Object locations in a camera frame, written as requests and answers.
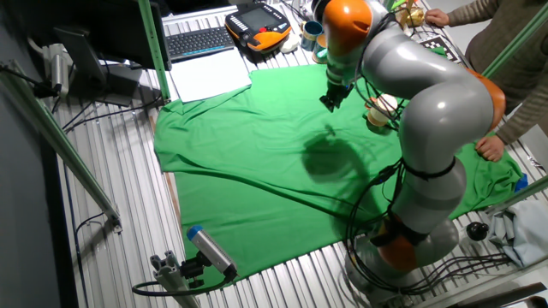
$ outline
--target green metal frame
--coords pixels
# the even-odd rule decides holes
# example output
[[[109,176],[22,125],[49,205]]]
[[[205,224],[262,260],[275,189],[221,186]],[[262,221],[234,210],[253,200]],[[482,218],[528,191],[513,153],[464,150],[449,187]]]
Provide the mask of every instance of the green metal frame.
[[[12,62],[10,68],[23,74],[17,63]],[[111,203],[103,188],[99,185],[91,171],[76,149],[70,143],[67,135],[53,118],[50,110],[44,103],[34,97],[33,90],[23,79],[8,73],[0,72],[0,83],[3,83],[10,93],[15,97],[18,104],[23,108],[34,126],[48,140],[61,159],[67,164],[74,176],[86,189],[89,195],[95,200],[101,210],[109,217],[114,224],[115,231],[122,231],[120,214],[114,204]]]
[[[521,32],[504,48],[482,73],[491,78],[548,21],[548,3],[529,21]]]
[[[160,82],[162,98],[167,102],[171,99],[170,89],[168,88],[168,80],[165,77],[164,61],[162,59],[162,52],[160,51],[158,34],[156,33],[156,27],[154,26],[154,19],[152,18],[151,3],[149,0],[139,0],[139,8],[140,14],[143,17],[143,24],[145,25],[146,37],[148,38],[148,45],[151,49],[154,68],[156,69],[156,75]]]
[[[384,0],[384,7],[390,12],[393,9],[394,0]]]
[[[548,3],[529,21],[521,32],[506,46],[500,55],[482,73],[485,77],[491,78],[514,54],[527,42],[536,32],[548,21]],[[548,175],[536,180],[533,184],[520,190],[514,196],[503,201],[501,204],[492,206],[487,213],[493,214],[496,211],[505,210],[511,205],[523,199],[542,192],[548,188]]]

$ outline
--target blue object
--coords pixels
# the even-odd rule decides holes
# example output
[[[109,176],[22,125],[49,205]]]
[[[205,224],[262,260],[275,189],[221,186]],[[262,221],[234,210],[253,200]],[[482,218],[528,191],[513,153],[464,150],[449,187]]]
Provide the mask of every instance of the blue object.
[[[514,193],[519,192],[521,189],[527,187],[527,185],[529,185],[529,182],[527,181],[527,174],[523,174],[523,177],[517,181],[517,184],[515,184]]]
[[[183,55],[183,56],[195,55],[195,54],[197,54],[197,53],[203,53],[203,52],[212,51],[212,50],[217,50],[217,49],[222,49],[222,48],[224,48],[224,46],[218,46],[218,47],[213,47],[213,48],[207,48],[207,49],[204,49],[204,50],[197,50],[197,51],[185,52],[185,53],[183,53],[182,55]]]
[[[196,226],[192,226],[188,231],[187,231],[187,237],[188,237],[188,240],[192,241],[192,239],[194,238],[194,236],[196,236],[196,234],[198,234],[199,231],[203,230],[202,226],[200,225],[196,225]]]

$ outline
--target white paper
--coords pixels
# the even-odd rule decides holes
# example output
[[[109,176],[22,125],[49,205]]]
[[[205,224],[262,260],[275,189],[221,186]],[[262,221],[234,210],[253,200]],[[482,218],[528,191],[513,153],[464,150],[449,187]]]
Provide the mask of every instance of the white paper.
[[[171,69],[176,92],[185,103],[249,86],[247,74],[237,49],[175,63]]]

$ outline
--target green cloth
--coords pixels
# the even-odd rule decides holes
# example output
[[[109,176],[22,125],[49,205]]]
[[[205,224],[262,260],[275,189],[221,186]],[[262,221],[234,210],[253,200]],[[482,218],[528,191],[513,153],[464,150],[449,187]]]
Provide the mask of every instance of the green cloth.
[[[250,88],[162,108],[155,149],[174,172],[183,229],[200,224],[238,264],[241,278],[342,238],[344,217],[367,180],[401,156],[396,132],[361,117],[354,91],[330,113],[325,66],[254,71]],[[481,158],[474,145],[458,157],[467,192],[451,217],[509,197],[521,178],[504,154]],[[359,218],[384,211],[395,178],[367,194]],[[188,258],[196,253],[185,237]],[[206,285],[222,277],[206,269]]]
[[[439,54],[440,56],[447,58],[447,55],[445,54],[444,47],[436,47],[430,49],[432,52]]]

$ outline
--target slotted aluminum surface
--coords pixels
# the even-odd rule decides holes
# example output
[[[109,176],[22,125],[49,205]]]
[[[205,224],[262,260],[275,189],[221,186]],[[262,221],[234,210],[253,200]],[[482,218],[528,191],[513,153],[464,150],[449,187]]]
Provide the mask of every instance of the slotted aluminum surface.
[[[276,8],[291,21],[293,32],[298,34],[298,22],[290,11],[281,5]],[[206,12],[170,17],[164,20],[166,35],[188,32],[207,27],[220,27],[224,17],[234,9],[216,9]],[[440,30],[423,28],[447,36]],[[415,37],[424,38],[420,33]],[[265,62],[254,65],[245,57],[242,65],[248,71],[255,69],[282,68],[313,64],[310,52],[298,49],[289,55],[269,56]],[[168,74],[173,99],[178,98],[171,75]],[[153,100],[146,86],[159,88],[158,79],[152,71],[141,78],[141,99],[132,106]],[[72,100],[62,104],[56,113],[61,125],[68,123],[86,107],[88,102]],[[93,103],[79,119],[89,119],[110,112],[127,110],[116,106]],[[179,259],[184,259],[178,197],[175,180],[170,174],[162,174],[153,151],[153,126],[158,109],[147,112],[136,110],[120,115],[101,118],[78,126],[68,134],[89,169],[95,174],[109,197],[117,204],[122,217],[123,232],[115,234],[104,217],[94,219],[84,226],[79,234],[83,263],[84,282],[90,307],[177,307],[172,298],[147,298],[134,296],[131,286],[151,281],[152,266],[149,257],[163,256],[164,251],[173,250]],[[518,142],[507,147],[510,155],[519,163],[521,170],[535,181],[545,173],[530,163],[527,147]],[[74,209],[74,223],[100,213],[100,209],[87,195],[81,184],[68,172],[68,185],[64,180],[64,169],[60,163],[63,201],[68,230],[72,231],[70,202]],[[530,199],[548,202],[545,192]],[[483,214],[469,213],[455,220],[458,228],[470,222],[483,221]],[[86,307],[80,282],[74,237],[70,237],[73,253],[75,280],[79,292],[80,307]],[[448,258],[461,255],[498,253],[496,247],[481,242],[470,247],[466,243],[458,246]],[[336,243],[266,269],[248,279],[225,287],[220,291],[198,296],[202,307],[358,307],[365,306],[366,298],[356,292],[344,279],[344,248]],[[424,273],[432,266],[423,269]],[[497,269],[486,269],[482,275],[467,275],[445,281],[430,293],[411,297],[418,307],[447,306],[469,296],[481,293],[499,283],[516,278],[525,271],[515,272],[513,266],[503,265]],[[399,299],[389,303],[390,307],[402,306]]]

